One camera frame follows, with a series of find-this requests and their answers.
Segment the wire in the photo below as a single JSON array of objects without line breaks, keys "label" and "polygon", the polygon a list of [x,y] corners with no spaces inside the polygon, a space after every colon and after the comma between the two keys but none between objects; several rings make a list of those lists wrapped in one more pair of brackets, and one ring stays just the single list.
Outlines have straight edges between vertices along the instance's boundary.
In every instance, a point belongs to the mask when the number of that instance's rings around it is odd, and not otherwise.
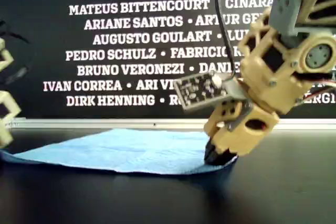
[{"label": "wire", "polygon": [[322,80],[322,81],[319,81],[315,84],[325,84],[325,87],[323,87],[321,89],[318,89],[314,93],[308,95],[302,101],[296,103],[295,106],[303,105],[305,102],[312,100],[314,97],[316,97],[320,94],[327,93],[327,92],[330,92],[330,91],[336,89],[336,81],[332,81],[332,80]]},{"label": "wire", "polygon": [[229,40],[229,36],[227,34],[227,30],[224,25],[221,0],[215,0],[215,8],[216,8],[216,14],[218,17],[219,27],[221,30],[220,32],[222,33],[222,38],[224,40],[224,45],[226,47],[226,54],[230,60],[231,69],[232,69],[231,76],[225,80],[225,81],[229,81],[235,77],[236,69],[235,69],[235,60],[233,58],[233,50],[232,50],[231,42]]},{"label": "wire", "polygon": [[[11,32],[10,31],[11,30],[10,26],[8,25],[8,23],[6,21],[0,20],[0,27],[2,27],[2,26],[6,26],[6,27],[5,27],[5,31],[3,31],[3,32],[0,33],[0,37],[13,37],[15,39],[23,41],[26,44],[31,45],[31,43],[29,42],[29,40],[27,40],[23,36]],[[21,79],[31,69],[31,67],[32,67],[32,61],[33,61],[33,55],[30,56],[30,59],[29,59],[28,63],[24,64],[24,66],[21,67],[14,74],[6,77],[5,79],[0,79],[0,84],[8,85],[8,84],[11,84],[11,83],[17,81],[18,79]]]}]

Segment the electronic component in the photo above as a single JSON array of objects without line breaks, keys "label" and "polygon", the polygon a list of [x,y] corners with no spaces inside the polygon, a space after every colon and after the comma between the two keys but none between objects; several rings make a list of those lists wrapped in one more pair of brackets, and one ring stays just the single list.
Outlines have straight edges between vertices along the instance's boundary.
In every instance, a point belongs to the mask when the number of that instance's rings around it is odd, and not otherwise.
[{"label": "electronic component", "polygon": [[244,100],[245,93],[226,73],[193,74],[174,81],[175,91],[185,111],[215,106],[226,100]]}]

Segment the mounting hole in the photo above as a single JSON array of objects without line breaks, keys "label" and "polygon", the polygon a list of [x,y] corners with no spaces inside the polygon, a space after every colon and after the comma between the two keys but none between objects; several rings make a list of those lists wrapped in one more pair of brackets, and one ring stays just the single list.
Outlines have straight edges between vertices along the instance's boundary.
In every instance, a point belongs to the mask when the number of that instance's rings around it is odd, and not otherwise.
[{"label": "mounting hole", "polygon": [[245,127],[255,131],[264,131],[266,129],[266,123],[259,119],[252,119],[245,123]]}]

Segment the white strip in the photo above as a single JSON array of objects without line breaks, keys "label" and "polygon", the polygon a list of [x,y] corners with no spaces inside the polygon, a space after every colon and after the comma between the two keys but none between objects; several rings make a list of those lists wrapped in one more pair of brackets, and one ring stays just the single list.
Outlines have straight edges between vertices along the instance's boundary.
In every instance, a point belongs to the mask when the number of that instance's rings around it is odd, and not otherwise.
[{"label": "white strip", "polygon": [[[201,130],[206,119],[25,119],[7,125],[15,129],[177,129]],[[336,130],[336,119],[282,119],[277,130]]]}]

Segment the black circuit board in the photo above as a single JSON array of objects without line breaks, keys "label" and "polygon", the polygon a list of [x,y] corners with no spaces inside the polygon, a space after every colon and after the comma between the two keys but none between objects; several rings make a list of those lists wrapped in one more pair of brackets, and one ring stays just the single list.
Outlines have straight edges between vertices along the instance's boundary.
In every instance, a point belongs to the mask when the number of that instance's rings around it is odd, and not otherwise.
[{"label": "black circuit board", "polygon": [[217,87],[212,81],[213,75],[206,73],[197,77],[177,82],[181,98],[187,106],[192,106],[210,99],[223,97],[226,92],[223,88]]}]

